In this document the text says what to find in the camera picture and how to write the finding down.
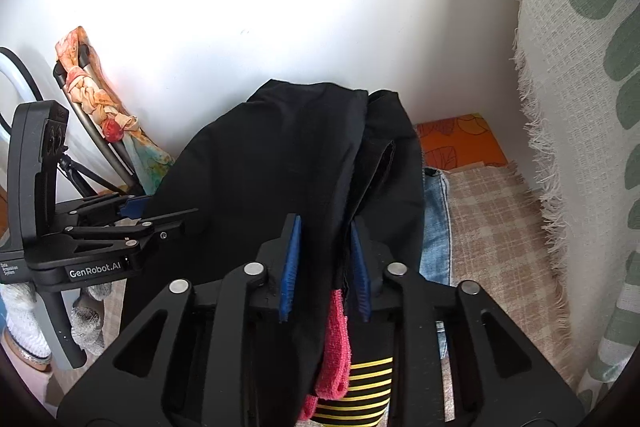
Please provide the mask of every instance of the pink towel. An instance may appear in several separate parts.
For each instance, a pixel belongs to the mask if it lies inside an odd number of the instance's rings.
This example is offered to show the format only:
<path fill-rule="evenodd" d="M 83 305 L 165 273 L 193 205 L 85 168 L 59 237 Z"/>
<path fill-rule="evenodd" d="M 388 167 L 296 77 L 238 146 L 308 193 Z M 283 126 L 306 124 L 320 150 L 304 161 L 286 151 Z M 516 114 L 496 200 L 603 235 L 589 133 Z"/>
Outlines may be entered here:
<path fill-rule="evenodd" d="M 351 346 L 347 332 L 347 317 L 342 307 L 342 291 L 334 290 L 329 302 L 329 315 L 324 332 L 324 357 L 316 381 L 316 395 L 325 400 L 340 400 L 349 389 Z M 318 397 L 308 395 L 300 419 L 314 415 Z"/>

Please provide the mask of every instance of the orange board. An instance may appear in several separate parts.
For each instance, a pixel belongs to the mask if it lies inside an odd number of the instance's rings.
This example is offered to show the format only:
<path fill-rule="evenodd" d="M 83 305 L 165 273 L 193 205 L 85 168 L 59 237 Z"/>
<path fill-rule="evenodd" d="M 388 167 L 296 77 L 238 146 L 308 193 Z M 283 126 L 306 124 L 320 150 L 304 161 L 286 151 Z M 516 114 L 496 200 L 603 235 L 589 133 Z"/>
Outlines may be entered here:
<path fill-rule="evenodd" d="M 472 163 L 507 165 L 489 124 L 478 113 L 416 126 L 425 165 L 450 171 Z"/>

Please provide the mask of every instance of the triangular cutout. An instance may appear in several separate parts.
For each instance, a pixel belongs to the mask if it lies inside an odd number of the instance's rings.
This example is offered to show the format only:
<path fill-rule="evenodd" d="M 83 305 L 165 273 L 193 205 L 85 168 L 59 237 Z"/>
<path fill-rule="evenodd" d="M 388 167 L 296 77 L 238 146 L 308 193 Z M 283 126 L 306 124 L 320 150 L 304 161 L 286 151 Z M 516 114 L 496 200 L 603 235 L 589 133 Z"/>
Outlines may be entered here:
<path fill-rule="evenodd" d="M 489 338 L 495 367 L 501 378 L 509 378 L 531 369 L 531 360 L 492 314 L 482 314 L 482 324 Z"/>
<path fill-rule="evenodd" d="M 144 378 L 151 371 L 167 312 L 159 311 L 113 360 L 116 369 Z"/>

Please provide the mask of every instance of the black fabric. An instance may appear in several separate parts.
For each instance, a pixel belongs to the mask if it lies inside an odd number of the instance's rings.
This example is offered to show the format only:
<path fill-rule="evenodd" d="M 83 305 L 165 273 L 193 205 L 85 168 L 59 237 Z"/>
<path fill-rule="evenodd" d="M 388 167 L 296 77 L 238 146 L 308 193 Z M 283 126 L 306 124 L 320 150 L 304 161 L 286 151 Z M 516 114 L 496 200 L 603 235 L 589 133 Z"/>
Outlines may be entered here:
<path fill-rule="evenodd" d="M 396 259 L 418 267 L 421 163 L 396 93 L 270 80 L 191 140 L 148 204 L 145 216 L 201 212 L 188 224 L 190 237 L 168 244 L 127 282 L 123 327 L 171 280 L 209 282 L 254 260 L 280 235 L 286 214 L 300 214 L 292 314 L 288 323 L 258 326 L 255 357 L 261 425 L 294 425 L 321 362 L 353 216 L 362 214 Z"/>

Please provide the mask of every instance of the black and yellow striped fabric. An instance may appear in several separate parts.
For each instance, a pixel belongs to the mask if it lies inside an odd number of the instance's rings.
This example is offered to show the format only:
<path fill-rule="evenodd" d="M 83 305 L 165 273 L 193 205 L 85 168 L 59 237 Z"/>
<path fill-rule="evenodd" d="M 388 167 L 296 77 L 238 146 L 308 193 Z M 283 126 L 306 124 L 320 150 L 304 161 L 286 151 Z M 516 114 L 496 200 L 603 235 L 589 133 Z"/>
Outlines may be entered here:
<path fill-rule="evenodd" d="M 391 399 L 393 358 L 354 363 L 340 400 L 319 400 L 312 420 L 325 427 L 373 427 Z"/>

